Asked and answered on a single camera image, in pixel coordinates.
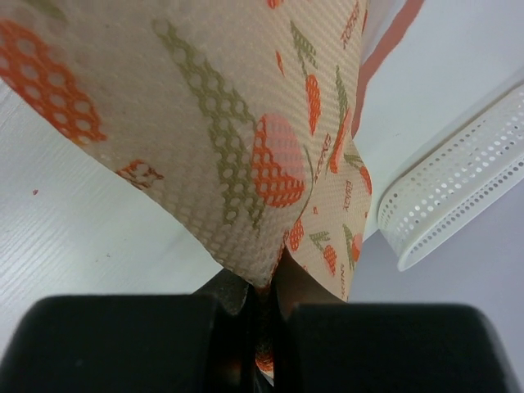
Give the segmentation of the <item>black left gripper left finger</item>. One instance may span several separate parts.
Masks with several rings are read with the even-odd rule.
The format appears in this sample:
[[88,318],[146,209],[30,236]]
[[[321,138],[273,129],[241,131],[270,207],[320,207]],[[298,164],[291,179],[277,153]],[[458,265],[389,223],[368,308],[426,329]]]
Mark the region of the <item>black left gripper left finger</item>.
[[252,392],[251,285],[227,271],[191,295],[49,296],[18,324],[4,392]]

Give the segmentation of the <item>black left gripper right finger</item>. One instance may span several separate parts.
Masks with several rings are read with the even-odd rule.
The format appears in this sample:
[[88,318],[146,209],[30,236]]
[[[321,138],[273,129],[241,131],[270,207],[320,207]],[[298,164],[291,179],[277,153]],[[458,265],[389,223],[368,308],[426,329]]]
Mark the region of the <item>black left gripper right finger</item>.
[[489,319],[458,304],[347,304],[292,258],[272,282],[278,392],[519,392]]

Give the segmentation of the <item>floral mesh laundry bag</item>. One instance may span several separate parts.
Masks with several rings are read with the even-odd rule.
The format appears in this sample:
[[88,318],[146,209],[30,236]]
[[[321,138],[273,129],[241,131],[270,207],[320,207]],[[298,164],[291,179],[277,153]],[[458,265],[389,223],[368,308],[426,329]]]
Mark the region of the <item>floral mesh laundry bag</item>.
[[145,193],[269,292],[285,253],[340,300],[373,185],[366,90],[405,1],[4,1],[1,82],[30,117]]

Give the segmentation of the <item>white perforated plastic basket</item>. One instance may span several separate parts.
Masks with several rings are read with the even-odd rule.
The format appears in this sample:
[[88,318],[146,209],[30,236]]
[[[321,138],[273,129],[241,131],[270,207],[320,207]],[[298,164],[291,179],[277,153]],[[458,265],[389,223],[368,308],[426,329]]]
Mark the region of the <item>white perforated plastic basket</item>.
[[403,272],[523,180],[523,87],[456,131],[383,194],[377,227]]

